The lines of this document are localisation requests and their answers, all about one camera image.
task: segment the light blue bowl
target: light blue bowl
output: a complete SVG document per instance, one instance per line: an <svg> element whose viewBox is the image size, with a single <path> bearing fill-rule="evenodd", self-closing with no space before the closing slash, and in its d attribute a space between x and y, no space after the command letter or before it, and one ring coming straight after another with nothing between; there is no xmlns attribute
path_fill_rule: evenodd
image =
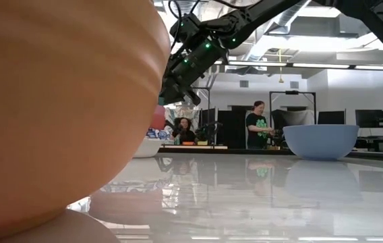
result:
<svg viewBox="0 0 383 243"><path fill-rule="evenodd" d="M309 160L337 160L355 146L358 126L304 125L283 128L287 146L297 156Z"/></svg>

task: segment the reflective table surface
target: reflective table surface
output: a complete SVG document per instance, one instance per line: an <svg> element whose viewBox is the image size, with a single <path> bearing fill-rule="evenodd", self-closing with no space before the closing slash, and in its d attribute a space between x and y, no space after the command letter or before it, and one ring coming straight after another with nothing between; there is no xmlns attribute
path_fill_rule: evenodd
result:
<svg viewBox="0 0 383 243"><path fill-rule="evenodd" d="M159 154L68 208L56 242L383 242L383 161Z"/></svg>

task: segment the white bowl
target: white bowl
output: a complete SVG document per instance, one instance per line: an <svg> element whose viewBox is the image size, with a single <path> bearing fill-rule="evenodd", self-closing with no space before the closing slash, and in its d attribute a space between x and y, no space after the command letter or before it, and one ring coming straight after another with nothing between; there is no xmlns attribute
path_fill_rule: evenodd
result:
<svg viewBox="0 0 383 243"><path fill-rule="evenodd" d="M150 158L157 154L163 141L157 138L144 138L133 158Z"/></svg>

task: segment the ceiling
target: ceiling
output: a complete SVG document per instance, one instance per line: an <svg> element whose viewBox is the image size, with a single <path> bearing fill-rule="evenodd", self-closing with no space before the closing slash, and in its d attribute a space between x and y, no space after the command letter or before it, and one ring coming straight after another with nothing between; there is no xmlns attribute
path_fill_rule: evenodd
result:
<svg viewBox="0 0 383 243"><path fill-rule="evenodd" d="M225 1L234 5L249 5L258 0ZM169 29L176 19L170 13L167 3L168 1L154 1ZM178 0L178 3L182 12L189 12L194 1ZM361 21L344 16L335 8L319 6L310 0L303 0L302 3L305 5L300 6L291 23L269 32L268 35L263 34L271 23L262 25L241 46L231 50L231 58L247 61L383 64L383 44ZM201 20L211 20L229 11L232 9L207 0L202 1L194 13ZM271 21L279 23L280 18L282 17L278 16ZM302 68L285 69L286 74L309 73L309 70ZM231 72L232 75L236 75L235 70ZM268 67L258 70L255 74L270 76L279 72L279 67Z"/></svg>

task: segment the red balloon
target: red balloon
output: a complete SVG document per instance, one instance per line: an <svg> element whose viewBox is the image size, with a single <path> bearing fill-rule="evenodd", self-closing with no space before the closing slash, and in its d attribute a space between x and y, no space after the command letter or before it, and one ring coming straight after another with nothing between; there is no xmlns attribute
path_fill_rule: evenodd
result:
<svg viewBox="0 0 383 243"><path fill-rule="evenodd" d="M165 108L162 105L157 105L150 128L163 130L165 128Z"/></svg>

